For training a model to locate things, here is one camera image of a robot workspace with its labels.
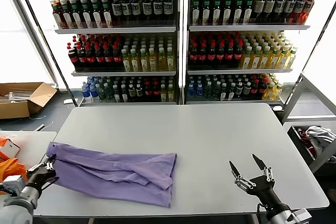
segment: purple cloth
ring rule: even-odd
[[[57,185],[102,199],[170,207],[176,153],[108,154],[51,142]]]

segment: bottle label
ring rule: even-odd
[[[208,9],[203,10],[202,26],[206,26],[208,24],[209,14],[210,10]]]
[[[167,99],[166,94],[161,94],[161,102],[165,102]]]
[[[244,13],[244,19],[243,19],[243,24],[247,24],[250,21],[250,16],[252,13],[252,9],[246,9]]]
[[[267,57],[263,57],[261,59],[260,68],[265,68],[267,60],[268,60]]]
[[[224,55],[216,55],[217,60],[223,60],[223,58],[224,58]]]
[[[138,72],[139,68],[138,68],[138,61],[136,60],[132,60],[132,66],[133,66],[133,71],[134,72]]]
[[[131,3],[131,8],[132,8],[132,14],[133,15],[140,15],[141,14],[141,8],[140,8],[140,3]]]
[[[256,69],[256,68],[257,68],[257,65],[258,65],[258,63],[259,63],[259,59],[260,59],[259,57],[255,57],[255,58],[253,59],[251,69]]]
[[[193,10],[193,26],[196,26],[198,24],[198,17],[199,17],[199,11],[200,10]]]
[[[285,5],[285,1],[276,1],[273,12],[282,13],[282,11],[284,10],[284,5]]]
[[[128,60],[124,60],[123,62],[124,62],[125,71],[126,72],[131,71],[130,63],[128,62]]]
[[[221,93],[221,95],[220,95],[220,100],[221,100],[221,101],[224,101],[224,100],[225,100],[225,95],[226,95],[226,93]]]
[[[220,9],[214,9],[214,14],[212,18],[213,26],[218,26],[220,11],[221,11]]]
[[[164,3],[164,13],[166,15],[173,14],[173,2],[170,3]]]
[[[273,57],[269,68],[275,68],[275,64],[278,61],[278,57]]]
[[[125,16],[129,16],[132,14],[132,10],[131,10],[131,4],[130,3],[126,3],[126,4],[121,4],[122,5],[122,13]]]
[[[226,10],[224,10],[224,14],[223,14],[223,25],[227,25],[227,24],[229,23],[230,13],[231,13],[231,10],[230,10],[230,9],[226,9]]]
[[[74,25],[73,25],[73,22],[72,22],[72,20],[71,20],[70,14],[68,14],[68,13],[63,13],[63,16],[64,16],[65,21],[67,22],[68,27],[69,27],[70,29],[74,28],[74,27],[73,27]]]
[[[141,65],[142,65],[142,71],[147,72],[147,60],[141,60]]]
[[[154,2],[154,14],[161,15],[163,14],[163,5],[162,2]]]
[[[244,59],[244,63],[243,63],[243,67],[242,67],[242,69],[247,69],[247,67],[248,67],[248,64],[250,63],[250,57],[246,57],[245,59]]]
[[[116,101],[116,102],[120,102],[120,97],[119,97],[118,94],[115,94],[115,95],[114,95],[114,98],[115,98],[115,101]]]
[[[229,101],[232,100],[233,96],[234,96],[234,92],[230,92],[229,93],[229,97],[227,98]]]
[[[55,18],[55,21],[56,21],[56,23],[57,23],[57,26],[58,26],[59,28],[61,28],[61,23],[62,23],[62,21],[61,21],[61,18],[60,18],[60,16],[59,16],[59,14],[58,14],[58,13],[54,13],[53,16],[54,16],[54,18]]]
[[[242,9],[236,9],[235,10],[235,16],[233,18],[233,24],[234,25],[237,25],[240,21],[240,16],[241,16],[241,11]]]
[[[105,20],[106,20],[106,26],[107,27],[113,27],[111,14],[109,12],[104,12],[104,17],[105,17]]]
[[[121,16],[122,15],[121,4],[112,4],[112,10],[113,10],[113,14],[115,16]]]
[[[225,54],[224,59],[232,60],[232,55],[231,54]]]
[[[173,71],[174,69],[174,60],[173,59],[167,59],[168,63],[168,71]]]
[[[86,22],[87,27],[88,27],[88,28],[93,28],[92,20],[91,20],[90,14],[89,14],[89,13],[83,13],[83,16],[84,16],[84,19],[85,19],[85,22]]]
[[[152,15],[152,3],[142,3],[144,15]]]
[[[216,57],[215,55],[210,55],[210,54],[209,54],[209,55],[208,55],[208,60],[214,60],[215,57]]]
[[[103,28],[103,24],[102,24],[101,18],[100,18],[100,13],[94,12],[93,16],[95,17],[95,21],[96,21],[97,27],[98,28]]]
[[[124,100],[124,102],[128,102],[127,94],[122,94],[122,99]]]
[[[242,55],[240,54],[240,55],[238,55],[238,54],[235,54],[234,55],[234,59],[235,60],[240,60],[242,57],[241,57]]]

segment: bottle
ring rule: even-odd
[[[245,53],[243,54],[242,59],[240,60],[239,68],[248,69],[249,63],[251,61],[251,51],[252,51],[252,47],[247,46]]]
[[[214,8],[213,8],[213,15],[212,15],[212,25],[218,26],[219,24],[219,18],[220,18],[220,4],[221,0],[215,0],[214,1]]]
[[[192,3],[192,7],[191,7],[191,13],[192,13],[192,24],[193,26],[197,26],[198,25],[198,19],[199,19],[199,4],[200,4],[200,0],[193,0]]]
[[[233,12],[233,17],[232,17],[233,25],[238,25],[239,23],[241,23],[240,16],[241,16],[241,11],[242,11],[242,3],[243,3],[243,0],[236,1],[235,10]]]
[[[261,55],[261,59],[259,60],[259,64],[257,66],[258,69],[264,69],[266,68],[267,62],[270,60],[270,51],[271,47],[266,46],[264,47],[264,52]]]
[[[225,6],[223,10],[223,26],[229,24],[231,16],[231,0],[225,0]]]
[[[231,82],[230,90],[229,90],[229,96],[227,98],[228,101],[232,100],[236,91],[236,84],[234,82]]]
[[[209,4],[210,4],[210,0],[204,0],[203,1],[202,26],[207,26],[208,25],[209,14],[210,14]]]
[[[156,54],[154,51],[154,48],[149,49],[149,64],[151,68],[151,72],[156,72],[158,70],[157,67],[157,59],[156,59]]]
[[[246,25],[250,22],[250,17],[252,13],[252,3],[253,0],[247,0],[245,9],[243,11],[243,25]]]
[[[286,0],[285,6],[283,8],[282,18],[284,19],[284,23],[288,23],[289,16],[293,12],[293,9],[295,7],[295,0]]]

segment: gray table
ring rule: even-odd
[[[172,207],[88,197],[57,185],[35,215],[52,217],[250,214],[258,199],[234,184],[229,159],[247,178],[261,175],[252,153],[272,166],[275,192],[292,209],[329,201],[267,104],[75,108],[55,142],[109,153],[177,153]]]

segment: floor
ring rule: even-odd
[[[75,93],[75,97],[81,99],[80,92]],[[75,107],[73,104],[63,104],[64,99],[69,99],[69,95],[66,93],[56,94],[38,114],[33,115],[25,119],[13,119],[13,120],[0,120],[0,130],[8,131],[33,131],[41,124],[45,125],[43,131],[56,131],[58,132],[62,127],[64,121],[68,117],[71,110]],[[298,106],[295,107],[291,115],[309,115],[309,112],[314,110],[317,114],[329,114],[329,111],[325,106],[316,99],[316,97],[306,92],[300,98]],[[322,189],[327,192],[329,188],[336,189],[336,177],[321,177],[317,178]],[[330,206],[323,210],[310,211],[313,216],[311,224],[321,223],[334,223],[336,219],[336,204],[332,203]],[[34,224],[87,224],[88,219],[58,219],[58,218],[34,218]],[[203,216],[203,217],[169,217],[169,218],[127,218],[127,219],[96,219],[95,224],[107,224],[117,221],[118,224],[168,224],[171,221],[174,223],[186,223],[193,224],[250,224],[251,218],[246,215],[242,216]],[[265,217],[262,219],[262,223],[266,223]]]

